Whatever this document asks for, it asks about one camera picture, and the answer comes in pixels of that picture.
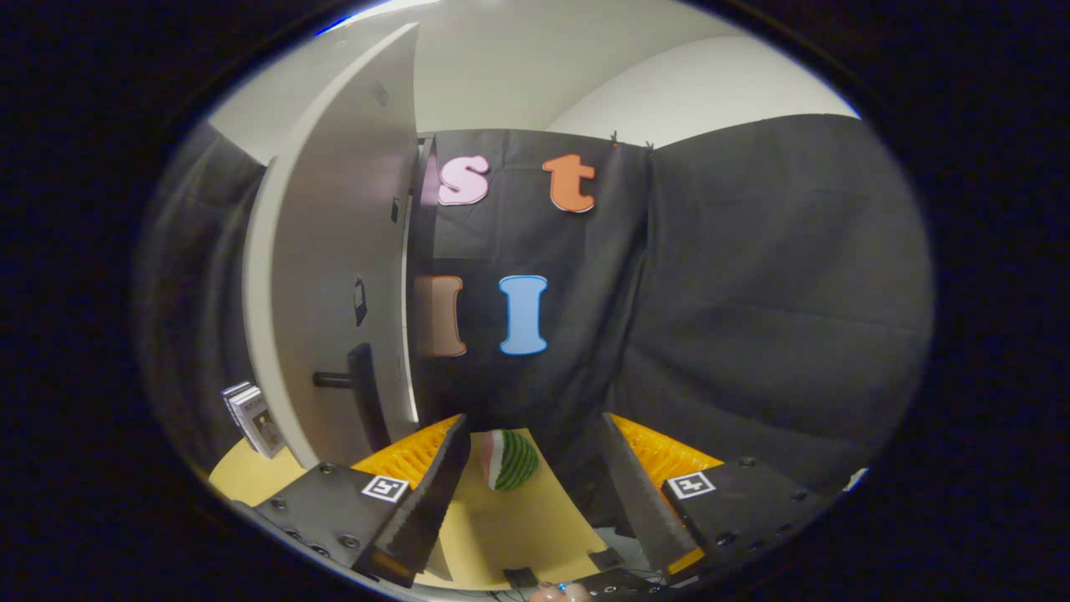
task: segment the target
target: foam letter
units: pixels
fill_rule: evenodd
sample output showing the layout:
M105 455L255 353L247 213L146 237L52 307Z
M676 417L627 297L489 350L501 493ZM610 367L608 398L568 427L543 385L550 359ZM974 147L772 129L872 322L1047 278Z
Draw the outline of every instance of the foam letter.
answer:
M442 166L439 204L472 204L487 196L490 184L480 175L490 170L482 156L458 156Z
M591 180L595 168L583 165L578 154L566 154L542 164L550 172L550 200L562 211L583 213L595 205L595 197L580 194L580 177Z
M464 282L457 276L431 278L431 355L456 358L468 352L457 329L457 294Z
M503 354L526 356L546 350L546 340L538 335L538 303L546 287L542 276L507 276L498 282L509 299L509 336L501 345Z

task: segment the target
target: pink letter s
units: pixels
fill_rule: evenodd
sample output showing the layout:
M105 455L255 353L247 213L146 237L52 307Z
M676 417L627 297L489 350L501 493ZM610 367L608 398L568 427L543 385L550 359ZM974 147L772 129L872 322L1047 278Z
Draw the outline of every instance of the pink letter s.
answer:
M490 184L480 175L490 170L482 156L458 156L442 166L439 204L472 204L487 196Z

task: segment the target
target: white cabinet door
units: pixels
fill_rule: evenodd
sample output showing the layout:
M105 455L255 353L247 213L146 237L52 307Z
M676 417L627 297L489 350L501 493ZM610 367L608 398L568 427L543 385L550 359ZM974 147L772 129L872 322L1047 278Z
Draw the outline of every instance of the white cabinet door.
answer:
M243 259L249 353L305 468L370 452L352 392L312 386L314 372L348 373L347 354L361 343L372 350L392 438L412 430L401 325L416 28L387 35L320 92L269 165L253 209ZM357 277L367 304L360 327Z

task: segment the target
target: human hand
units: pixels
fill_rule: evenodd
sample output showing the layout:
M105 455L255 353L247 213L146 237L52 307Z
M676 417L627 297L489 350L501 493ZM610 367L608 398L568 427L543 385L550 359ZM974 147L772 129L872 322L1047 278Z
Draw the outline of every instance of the human hand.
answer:
M594 599L587 588L578 583L565 586L565 591L550 582L538 584L538 591L531 595L528 602L592 602Z

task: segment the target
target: blue letter i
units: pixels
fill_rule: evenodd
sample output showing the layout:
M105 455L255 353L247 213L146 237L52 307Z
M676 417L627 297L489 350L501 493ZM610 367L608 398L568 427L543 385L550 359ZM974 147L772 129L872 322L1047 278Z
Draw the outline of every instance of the blue letter i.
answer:
M502 343L502 353L526 356L546 350L546 340L538 335L538 299L546 290L542 276L506 276L498 288L509 299L509 336Z

